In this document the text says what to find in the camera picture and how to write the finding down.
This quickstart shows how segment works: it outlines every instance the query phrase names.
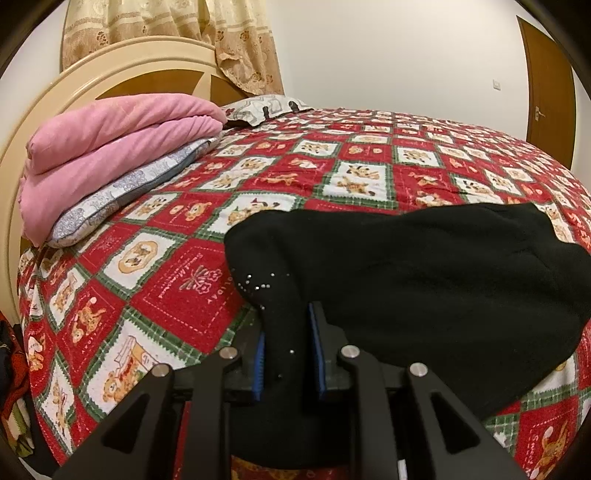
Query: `door handle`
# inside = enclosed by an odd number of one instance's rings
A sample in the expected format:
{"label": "door handle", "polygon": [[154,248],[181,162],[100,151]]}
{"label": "door handle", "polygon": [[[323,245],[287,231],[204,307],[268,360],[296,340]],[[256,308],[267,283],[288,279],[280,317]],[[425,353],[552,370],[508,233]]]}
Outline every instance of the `door handle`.
{"label": "door handle", "polygon": [[537,106],[537,107],[535,107],[535,121],[536,122],[540,120],[540,115],[545,117],[545,115],[542,112],[540,112],[540,107]]}

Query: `bedsheet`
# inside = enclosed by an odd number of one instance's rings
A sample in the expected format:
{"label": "bedsheet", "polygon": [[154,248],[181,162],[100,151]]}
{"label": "bedsheet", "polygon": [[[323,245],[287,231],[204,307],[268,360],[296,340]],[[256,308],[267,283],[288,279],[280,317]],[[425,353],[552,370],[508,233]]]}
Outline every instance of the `bedsheet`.
{"label": "bedsheet", "polygon": [[[154,364],[195,364],[255,315],[233,287],[222,244],[248,216],[527,201],[558,238],[591,251],[589,192],[538,148],[489,128],[334,109],[230,131],[87,240],[22,256],[31,389],[53,453],[63,463]],[[590,335],[587,327],[571,358],[486,422],[531,479],[547,477],[591,406]],[[268,471],[238,459],[233,468],[239,480],[346,475]]]}

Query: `pink blanket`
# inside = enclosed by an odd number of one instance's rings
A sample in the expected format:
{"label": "pink blanket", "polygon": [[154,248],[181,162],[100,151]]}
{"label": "pink blanket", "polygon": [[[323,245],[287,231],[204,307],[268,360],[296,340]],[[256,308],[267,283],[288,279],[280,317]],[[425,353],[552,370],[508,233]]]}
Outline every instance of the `pink blanket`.
{"label": "pink blanket", "polygon": [[196,115],[210,116],[222,124],[227,121],[215,103],[185,93],[146,93],[97,100],[42,124],[27,144],[25,170],[39,175],[115,138]]}
{"label": "pink blanket", "polygon": [[[214,137],[222,131],[222,127],[220,121],[209,116],[170,120],[117,138],[75,160],[61,162],[63,165],[45,173],[29,173],[27,178],[21,179],[18,200],[23,234],[39,247],[60,215],[87,195],[188,142]],[[110,132],[116,130],[113,125],[107,129]],[[96,144],[95,139],[82,134],[88,144]],[[59,150],[55,150],[54,155],[63,158]]]}

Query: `pillow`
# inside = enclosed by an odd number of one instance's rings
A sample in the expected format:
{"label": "pillow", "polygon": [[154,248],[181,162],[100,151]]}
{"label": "pillow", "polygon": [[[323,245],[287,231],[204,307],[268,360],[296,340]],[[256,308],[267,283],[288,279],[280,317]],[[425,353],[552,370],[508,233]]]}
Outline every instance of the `pillow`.
{"label": "pillow", "polygon": [[246,122],[251,127],[260,125],[265,120],[293,112],[313,110],[301,100],[285,95],[259,95],[245,98],[222,107],[229,122]]}
{"label": "pillow", "polygon": [[221,122],[209,116],[170,120],[120,137],[41,175],[29,175],[21,180],[18,200],[23,234],[39,247],[60,215],[87,195],[188,142],[221,131]]}
{"label": "pillow", "polygon": [[105,98],[43,123],[27,143],[27,172],[39,175],[123,135],[169,120],[207,115],[226,123],[215,103],[185,93]]}
{"label": "pillow", "polygon": [[70,247],[92,234],[125,205],[171,180],[218,144],[221,135],[201,138],[109,183],[64,212],[51,230],[47,245]]}

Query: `bed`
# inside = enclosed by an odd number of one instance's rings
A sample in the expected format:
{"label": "bed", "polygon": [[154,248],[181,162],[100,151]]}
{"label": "bed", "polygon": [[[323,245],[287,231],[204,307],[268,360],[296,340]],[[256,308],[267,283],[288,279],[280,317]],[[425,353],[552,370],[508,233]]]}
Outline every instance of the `bed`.
{"label": "bed", "polygon": [[[256,314],[233,287],[222,243],[256,212],[395,215],[531,201],[558,238],[591,252],[589,192],[539,149],[486,127],[346,108],[230,129],[214,151],[84,241],[29,249],[15,199],[24,145],[40,122],[131,93],[191,93],[218,105],[246,98],[214,55],[207,44],[174,37],[101,50],[40,95],[0,157],[0,308],[22,324],[37,417],[60,463],[152,365],[195,364]],[[548,477],[591,406],[590,339],[587,327],[571,358],[486,422],[531,479]],[[239,480],[346,478],[340,468],[277,472],[239,459],[233,470]]]}

